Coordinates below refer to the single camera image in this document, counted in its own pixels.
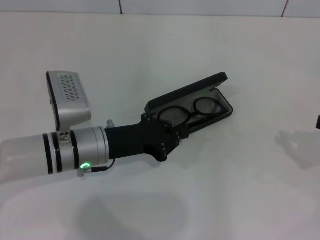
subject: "glasses case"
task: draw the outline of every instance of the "glasses case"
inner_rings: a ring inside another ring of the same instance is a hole
[[[189,128],[189,133],[192,134],[232,115],[234,111],[233,107],[229,104],[229,102],[219,91],[219,89],[216,88],[227,79],[228,77],[226,73],[220,72],[216,75],[197,81],[191,85],[185,86],[149,101],[146,104],[144,111],[146,114],[153,114],[154,118],[161,117],[162,119],[162,116],[164,116],[163,113],[167,111],[166,109],[168,109],[168,111],[172,111],[174,109],[174,106],[184,108],[193,113],[195,112],[194,102],[198,99],[212,98],[214,100],[217,100],[223,106],[223,111],[221,112],[221,114],[213,118],[203,115],[191,117],[188,123],[196,121],[201,122],[201,124],[196,124]],[[173,117],[172,124],[185,122],[185,116],[183,116],[181,113],[178,114],[177,112],[171,115],[166,114],[166,119],[164,120],[171,121],[170,116]]]

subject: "black eyeglasses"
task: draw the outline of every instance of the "black eyeglasses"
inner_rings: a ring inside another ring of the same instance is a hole
[[[193,109],[194,112],[190,112],[182,106],[170,106],[160,111],[157,119],[170,121],[175,126],[187,125],[193,128],[227,112],[218,100],[206,96],[194,100]],[[199,118],[199,120],[188,123],[191,118]]]

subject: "bolt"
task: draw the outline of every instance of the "bolt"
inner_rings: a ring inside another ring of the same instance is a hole
[[[106,128],[107,129],[113,129],[114,127],[115,127],[114,122],[111,119],[106,121]]]

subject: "tiled wall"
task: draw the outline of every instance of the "tiled wall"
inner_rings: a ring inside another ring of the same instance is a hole
[[[320,18],[320,0],[0,0],[0,11]]]

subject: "black cable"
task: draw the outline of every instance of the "black cable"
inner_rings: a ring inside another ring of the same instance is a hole
[[[111,165],[107,167],[108,170],[113,167],[113,165],[115,164],[115,162],[116,162],[116,159],[113,159],[113,162],[111,163]]]
[[[94,166],[91,168],[91,172],[98,173],[98,172],[108,171],[110,168],[112,168],[112,166],[115,164],[115,162],[116,162],[116,159],[113,159],[113,162],[111,163],[110,166]]]

